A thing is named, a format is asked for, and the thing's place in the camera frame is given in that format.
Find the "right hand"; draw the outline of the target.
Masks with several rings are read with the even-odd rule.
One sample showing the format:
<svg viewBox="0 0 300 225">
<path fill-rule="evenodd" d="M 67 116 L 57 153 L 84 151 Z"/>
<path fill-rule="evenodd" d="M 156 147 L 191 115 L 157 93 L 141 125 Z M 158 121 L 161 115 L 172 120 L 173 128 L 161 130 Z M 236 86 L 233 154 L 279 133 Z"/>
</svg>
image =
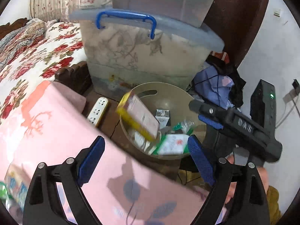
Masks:
<svg viewBox="0 0 300 225">
<path fill-rule="evenodd" d="M 230 155 L 226 158 L 231 164 L 234 163 L 234 156 Z M 267 194 L 267 190 L 269 189 L 269 176 L 267 173 L 267 170 L 264 167 L 257 167 L 257 171 L 260 175 L 260 178 L 262 180 L 262 184 L 265 190 L 265 193 Z M 230 202 L 230 200 L 233 198 L 234 193 L 236 190 L 236 182 L 231 182 L 229 190 L 228 190 L 228 194 L 225 200 L 225 204 L 228 204 Z"/>
</svg>

